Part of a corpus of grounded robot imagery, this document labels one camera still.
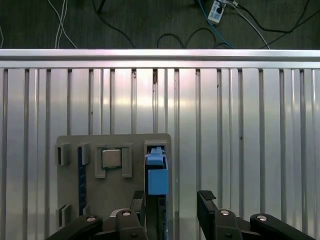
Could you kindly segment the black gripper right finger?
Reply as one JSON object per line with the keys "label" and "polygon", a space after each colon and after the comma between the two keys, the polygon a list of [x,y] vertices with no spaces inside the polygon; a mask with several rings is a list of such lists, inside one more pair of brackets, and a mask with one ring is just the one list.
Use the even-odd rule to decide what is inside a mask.
{"label": "black gripper right finger", "polygon": [[210,190],[197,192],[197,219],[207,240],[312,240],[306,233],[280,219],[266,214],[253,214],[249,221],[231,210],[219,209]]}

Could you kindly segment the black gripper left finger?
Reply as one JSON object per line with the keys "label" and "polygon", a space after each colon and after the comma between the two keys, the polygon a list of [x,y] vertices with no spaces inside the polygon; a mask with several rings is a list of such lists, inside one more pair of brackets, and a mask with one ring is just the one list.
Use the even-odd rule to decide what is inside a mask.
{"label": "black gripper left finger", "polygon": [[134,192],[130,208],[116,209],[103,220],[98,215],[82,215],[62,227],[48,240],[145,240],[145,192]]}

